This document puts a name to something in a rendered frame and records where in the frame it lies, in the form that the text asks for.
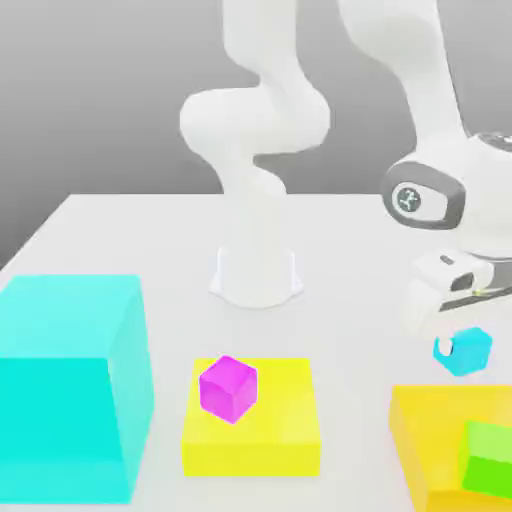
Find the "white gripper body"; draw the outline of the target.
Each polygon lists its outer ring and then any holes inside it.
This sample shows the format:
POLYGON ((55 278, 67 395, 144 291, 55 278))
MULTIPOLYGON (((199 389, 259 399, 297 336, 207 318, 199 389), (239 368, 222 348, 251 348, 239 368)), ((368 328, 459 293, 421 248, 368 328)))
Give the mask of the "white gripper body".
POLYGON ((436 319, 447 311, 508 296, 512 296, 512 285, 450 292, 435 288, 432 284, 416 278, 406 288, 404 325, 411 335, 421 337, 428 329, 434 327, 436 319))

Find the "small blue cube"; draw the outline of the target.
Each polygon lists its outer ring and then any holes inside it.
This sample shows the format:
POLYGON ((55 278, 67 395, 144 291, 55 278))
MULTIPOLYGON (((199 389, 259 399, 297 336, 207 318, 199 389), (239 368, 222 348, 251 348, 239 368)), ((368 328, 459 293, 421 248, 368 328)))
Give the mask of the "small blue cube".
POLYGON ((453 352, 449 357, 439 355, 433 346, 433 357, 453 376, 463 377, 486 368, 493 338, 479 327, 454 332, 453 352))

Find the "small green cube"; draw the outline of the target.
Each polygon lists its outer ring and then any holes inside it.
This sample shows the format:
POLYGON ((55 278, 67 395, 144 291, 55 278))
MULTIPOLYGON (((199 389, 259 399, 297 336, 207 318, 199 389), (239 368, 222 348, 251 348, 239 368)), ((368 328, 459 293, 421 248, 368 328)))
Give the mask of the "small green cube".
POLYGON ((458 473, 464 490, 512 500, 512 425, 466 421, 458 473))

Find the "small magenta cube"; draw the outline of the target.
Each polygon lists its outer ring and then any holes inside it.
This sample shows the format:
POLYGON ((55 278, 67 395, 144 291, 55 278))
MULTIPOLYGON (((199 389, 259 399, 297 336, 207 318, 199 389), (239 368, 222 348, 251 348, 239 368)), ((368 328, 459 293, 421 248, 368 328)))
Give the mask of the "small magenta cube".
POLYGON ((235 424, 258 399, 258 371, 224 355, 199 377, 199 398, 203 410, 235 424))

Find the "large orange box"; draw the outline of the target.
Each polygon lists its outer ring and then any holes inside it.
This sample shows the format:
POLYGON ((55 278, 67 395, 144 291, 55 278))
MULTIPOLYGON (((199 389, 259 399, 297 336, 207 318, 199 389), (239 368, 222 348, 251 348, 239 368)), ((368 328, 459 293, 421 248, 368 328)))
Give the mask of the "large orange box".
POLYGON ((466 421, 512 425, 512 385, 397 385, 389 425, 414 512, 512 512, 512 500, 464 490, 466 421))

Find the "large yellow box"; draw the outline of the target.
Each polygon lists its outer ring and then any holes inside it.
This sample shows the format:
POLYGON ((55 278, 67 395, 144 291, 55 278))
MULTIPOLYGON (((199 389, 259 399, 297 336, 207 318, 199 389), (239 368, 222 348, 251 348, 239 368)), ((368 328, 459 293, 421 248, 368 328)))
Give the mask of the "large yellow box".
POLYGON ((257 370, 258 398, 234 423, 200 405, 200 375, 214 360, 194 361, 181 436, 187 477, 309 477, 320 473, 321 435, 310 361, 245 358, 257 370))

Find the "large cyan box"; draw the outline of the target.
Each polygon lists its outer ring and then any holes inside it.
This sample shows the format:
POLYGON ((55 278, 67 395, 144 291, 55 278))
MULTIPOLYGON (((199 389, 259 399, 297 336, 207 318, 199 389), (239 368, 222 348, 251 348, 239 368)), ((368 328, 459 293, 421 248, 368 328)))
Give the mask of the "large cyan box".
POLYGON ((0 504, 127 504, 154 410, 135 275, 0 290, 0 504))

